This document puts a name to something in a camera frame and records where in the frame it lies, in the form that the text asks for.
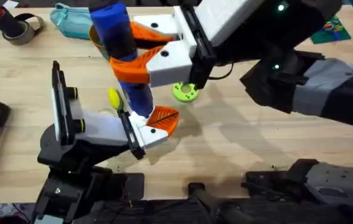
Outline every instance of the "orange bracket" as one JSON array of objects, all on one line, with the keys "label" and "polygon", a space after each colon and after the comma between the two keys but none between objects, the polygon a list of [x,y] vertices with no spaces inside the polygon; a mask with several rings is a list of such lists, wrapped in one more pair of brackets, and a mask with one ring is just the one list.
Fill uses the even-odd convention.
[{"label": "orange bracket", "polygon": [[149,62],[162,48],[163,45],[172,41],[172,37],[166,37],[155,31],[149,30],[135,22],[131,22],[133,37],[139,48],[147,46],[155,46],[146,53],[142,54],[131,62],[123,62],[115,58],[110,59],[110,65],[113,67],[114,74],[117,79],[127,83],[148,84],[150,82],[149,73],[146,64]]}]

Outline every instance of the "teal pouch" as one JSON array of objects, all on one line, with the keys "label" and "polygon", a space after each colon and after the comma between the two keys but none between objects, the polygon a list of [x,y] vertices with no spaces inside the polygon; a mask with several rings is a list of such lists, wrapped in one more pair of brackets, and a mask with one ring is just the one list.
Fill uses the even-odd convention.
[{"label": "teal pouch", "polygon": [[55,7],[50,12],[50,20],[64,36],[89,40],[93,22],[87,7],[69,7],[62,3],[57,3]]}]

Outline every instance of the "tape roll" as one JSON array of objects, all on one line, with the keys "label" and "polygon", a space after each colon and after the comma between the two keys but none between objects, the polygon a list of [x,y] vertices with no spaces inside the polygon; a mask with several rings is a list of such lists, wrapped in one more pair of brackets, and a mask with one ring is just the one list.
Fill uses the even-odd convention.
[{"label": "tape roll", "polygon": [[[36,30],[34,30],[34,28],[32,28],[32,26],[26,21],[27,19],[33,17],[36,17],[39,22],[39,28]],[[23,26],[24,32],[21,35],[18,35],[17,37],[9,37],[4,32],[2,32],[3,38],[8,40],[13,45],[24,45],[30,42],[37,34],[39,34],[39,32],[41,32],[41,30],[45,26],[45,21],[41,17],[35,16],[31,13],[19,14],[14,18],[18,20],[21,26]]]}]

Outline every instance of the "green gear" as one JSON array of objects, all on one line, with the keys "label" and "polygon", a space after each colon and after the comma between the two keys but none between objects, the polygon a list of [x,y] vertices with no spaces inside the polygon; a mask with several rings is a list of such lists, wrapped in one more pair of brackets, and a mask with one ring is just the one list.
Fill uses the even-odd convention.
[{"label": "green gear", "polygon": [[[190,87],[190,92],[188,93],[184,93],[182,91],[182,87],[184,85],[188,85]],[[194,90],[194,84],[183,84],[183,83],[175,83],[173,85],[173,92],[174,92],[174,96],[177,100],[181,101],[181,102],[185,102],[185,103],[189,103],[189,102],[193,102],[199,95],[199,91],[198,90]]]}]

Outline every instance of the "green disc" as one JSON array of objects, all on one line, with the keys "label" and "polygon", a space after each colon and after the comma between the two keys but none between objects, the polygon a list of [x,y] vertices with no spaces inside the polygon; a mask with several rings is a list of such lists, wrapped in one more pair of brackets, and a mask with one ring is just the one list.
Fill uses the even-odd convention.
[{"label": "green disc", "polygon": [[199,91],[194,90],[194,84],[175,83],[173,92],[175,98],[181,102],[193,102],[199,95]]}]

